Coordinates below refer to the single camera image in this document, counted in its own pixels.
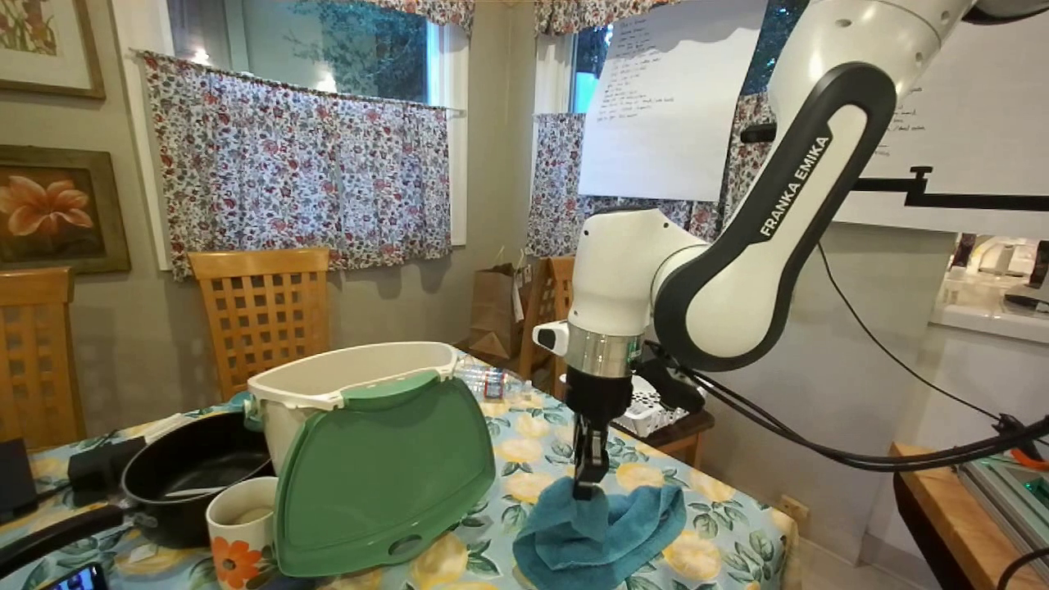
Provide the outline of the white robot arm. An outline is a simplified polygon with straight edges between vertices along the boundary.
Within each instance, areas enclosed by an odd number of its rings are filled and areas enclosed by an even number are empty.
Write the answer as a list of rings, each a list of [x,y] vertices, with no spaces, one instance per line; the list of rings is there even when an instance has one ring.
[[[605,430],[632,380],[686,397],[762,360],[782,333],[798,277],[872,160],[897,97],[958,23],[1017,23],[1049,0],[809,0],[766,81],[771,150],[715,238],[660,210],[585,223],[570,310],[535,330],[567,360],[574,493],[610,473]]]

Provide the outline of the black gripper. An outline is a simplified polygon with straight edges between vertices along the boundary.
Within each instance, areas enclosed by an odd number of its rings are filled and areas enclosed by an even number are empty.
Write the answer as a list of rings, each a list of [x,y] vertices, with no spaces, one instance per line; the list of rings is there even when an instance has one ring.
[[[574,411],[574,486],[599,486],[605,458],[605,425],[625,413],[632,383],[625,378],[589,378],[567,372],[567,408]]]

